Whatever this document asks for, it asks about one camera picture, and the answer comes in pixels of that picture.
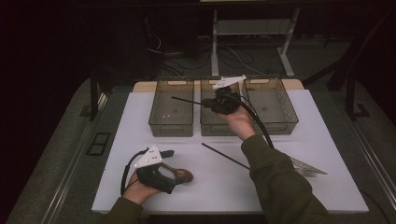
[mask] black stick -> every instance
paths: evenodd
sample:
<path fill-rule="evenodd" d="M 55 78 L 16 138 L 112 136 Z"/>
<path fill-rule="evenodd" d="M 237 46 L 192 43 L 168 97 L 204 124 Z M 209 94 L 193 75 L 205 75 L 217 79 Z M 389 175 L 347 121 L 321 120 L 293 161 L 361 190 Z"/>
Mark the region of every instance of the black stick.
<path fill-rule="evenodd" d="M 233 158 L 231 158 L 231 157 L 228 157 L 227 155 L 225 155 L 225 154 L 223 154 L 223 153 L 221 153 L 221 152 L 219 152 L 219 151 L 215 150 L 213 147 L 210 147 L 210 146 L 208 146 L 208 145 L 207 145 L 207 144 L 205 144 L 205 143 L 202 143 L 202 145 L 203 145 L 204 147 L 207 147 L 207 148 L 209 148 L 210 150 L 212 150 L 212 151 L 214 151 L 214 152 L 217 152 L 217 153 L 219 153 L 221 156 L 223 156 L 223 157 L 227 158 L 228 160 L 230 160 L 230 161 L 233 161 L 233 162 L 235 162 L 236 164 L 239 164 L 239 165 L 241 165 L 241 166 L 243 166 L 243 167 L 247 168 L 248 170 L 250 170 L 250 168 L 248 168 L 246 165 L 244 165 L 244 164 L 242 164 L 241 162 L 239 162 L 239 161 L 236 161 L 236 160 L 234 160 Z"/>
<path fill-rule="evenodd" d="M 172 96 L 172 99 L 180 100 L 180 101 L 184 101 L 184 102 L 189 102 L 189 103 L 193 103 L 193 104 L 197 104 L 197 105 L 201 105 L 201 103 L 198 103 L 198 102 L 195 102 L 195 101 L 189 101 L 189 100 L 182 99 L 182 98 L 178 98 L 176 96 Z"/>

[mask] olive jacket sleeve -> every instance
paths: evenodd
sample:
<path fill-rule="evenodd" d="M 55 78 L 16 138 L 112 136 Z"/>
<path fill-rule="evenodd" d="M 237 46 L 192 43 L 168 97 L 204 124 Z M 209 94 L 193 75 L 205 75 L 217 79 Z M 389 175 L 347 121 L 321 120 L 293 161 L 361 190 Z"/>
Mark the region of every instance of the olive jacket sleeve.
<path fill-rule="evenodd" d="M 294 171 L 289 156 L 270 148 L 260 135 L 250 136 L 241 148 L 269 223 L 332 223 L 309 182 Z"/>
<path fill-rule="evenodd" d="M 103 215 L 100 224 L 135 224 L 143 207 L 124 198 L 118 198 L 111 210 Z"/>

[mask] white plastic clip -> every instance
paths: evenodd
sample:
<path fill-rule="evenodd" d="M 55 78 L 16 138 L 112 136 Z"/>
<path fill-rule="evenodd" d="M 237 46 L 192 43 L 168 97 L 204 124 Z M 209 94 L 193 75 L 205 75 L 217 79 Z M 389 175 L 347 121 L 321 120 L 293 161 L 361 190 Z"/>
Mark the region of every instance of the white plastic clip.
<path fill-rule="evenodd" d="M 134 168 L 142 168 L 154 164 L 161 163 L 163 158 L 161 157 L 160 150 L 156 145 L 153 145 L 148 151 L 140 158 L 137 163 L 134 164 Z"/>
<path fill-rule="evenodd" d="M 218 81 L 215 85 L 213 85 L 213 89 L 218 89 L 218 88 L 223 88 L 223 87 L 228 87 L 238 81 L 244 80 L 247 77 L 245 75 L 242 75 L 241 77 L 221 77 L 221 80 Z"/>

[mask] person's right hand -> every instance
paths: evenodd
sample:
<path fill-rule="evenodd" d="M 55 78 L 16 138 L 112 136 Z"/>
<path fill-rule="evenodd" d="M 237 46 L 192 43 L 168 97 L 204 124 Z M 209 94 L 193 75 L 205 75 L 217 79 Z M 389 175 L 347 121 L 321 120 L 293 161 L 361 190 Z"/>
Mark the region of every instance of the person's right hand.
<path fill-rule="evenodd" d="M 229 115 L 217 114 L 220 118 L 226 119 L 228 126 L 242 141 L 256 134 L 252 126 L 252 117 L 242 106 Z"/>

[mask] plastic storage bin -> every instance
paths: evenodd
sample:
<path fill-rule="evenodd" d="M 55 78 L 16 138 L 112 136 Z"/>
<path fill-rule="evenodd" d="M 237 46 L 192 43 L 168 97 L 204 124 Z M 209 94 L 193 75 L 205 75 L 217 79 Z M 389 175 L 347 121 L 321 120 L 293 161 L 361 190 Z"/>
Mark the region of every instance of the plastic storage bin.
<path fill-rule="evenodd" d="M 172 99 L 176 96 L 193 101 L 193 77 L 160 77 L 157 82 L 149 127 L 155 137 L 191 137 L 193 104 Z"/>
<path fill-rule="evenodd" d="M 216 84 L 221 77 L 202 77 L 201 79 L 201 100 L 205 98 L 214 98 L 216 96 L 212 86 Z M 234 83 L 230 86 L 232 91 L 240 93 L 239 84 Z M 202 136 L 235 136 L 228 127 L 227 121 L 220 119 L 210 108 L 201 106 L 201 135 Z"/>
<path fill-rule="evenodd" d="M 247 77 L 242 93 L 255 108 L 269 134 L 292 133 L 299 120 L 281 79 Z M 256 133 L 262 133 L 257 123 L 254 124 L 254 129 Z"/>

